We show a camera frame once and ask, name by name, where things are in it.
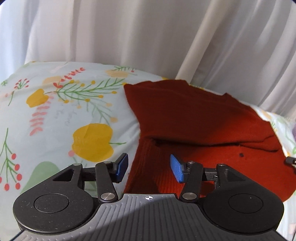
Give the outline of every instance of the white curtain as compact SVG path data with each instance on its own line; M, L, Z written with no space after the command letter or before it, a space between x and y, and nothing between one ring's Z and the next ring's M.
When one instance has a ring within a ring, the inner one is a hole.
M6 0L0 78L28 61L133 66L296 117L291 0Z

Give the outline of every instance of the floral bedsheet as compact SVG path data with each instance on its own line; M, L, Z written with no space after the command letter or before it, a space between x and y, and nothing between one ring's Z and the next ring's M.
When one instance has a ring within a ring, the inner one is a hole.
M19 228L12 213L24 191L73 163L94 167L97 162L129 155L123 192L138 146L139 123L123 90L162 78L131 67L79 62L30 62L0 80L0 240ZM252 106L270 121L287 156L296 155L295 123ZM96 195L94 183L85 190ZM292 239L296 226L296 195L285 202L278 232Z

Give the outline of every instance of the red berry print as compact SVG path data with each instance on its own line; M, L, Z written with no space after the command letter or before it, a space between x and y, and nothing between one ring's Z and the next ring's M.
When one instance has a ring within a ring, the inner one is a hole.
M16 165L15 165L15 170L18 171L19 168L20 168L20 165L19 165L19 164L16 164Z
M57 83L52 83L55 87L57 87L57 88L62 88L63 87L63 85L57 85Z
M5 190L5 191L8 191L8 190L9 190L9 184L8 184L8 183L6 183L6 184L4 185L4 190Z
M19 190L19 189L20 189L20 184L19 184L19 183L16 183L16 184L15 184L15 189L16 189L16 190Z
M22 179L22 175L21 174L17 174L17 180L20 181Z
M8 104L8 106L10 105L12 99L13 99L13 94L16 90L20 90L22 88L27 88L29 87L29 85L27 85L27 83L29 82L29 80L27 79L24 79L24 80L19 80L18 82L15 83L15 86L13 87L15 90L13 90L13 92L11 92L11 99L10 99L10 102Z
M73 157L75 155L75 152L73 150L68 152L69 157Z

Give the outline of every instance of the gray ribbed base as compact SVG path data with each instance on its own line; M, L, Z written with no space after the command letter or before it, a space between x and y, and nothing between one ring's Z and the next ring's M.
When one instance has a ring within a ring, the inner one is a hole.
M228 233L211 224L195 204L173 194L124 194L103 204L84 226L69 233L39 235L24 231L15 241L283 241L276 231L259 235Z

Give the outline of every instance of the orange knit fabric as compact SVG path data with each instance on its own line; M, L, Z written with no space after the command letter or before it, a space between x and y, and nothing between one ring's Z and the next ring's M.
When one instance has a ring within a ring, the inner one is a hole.
M141 129L125 192L179 195L183 184L171 171L172 153L204 167L225 163L282 201L295 191L296 175L284 164L270 123L251 107L228 94L215 95L183 80L126 84L124 90ZM206 183L202 194L211 188Z

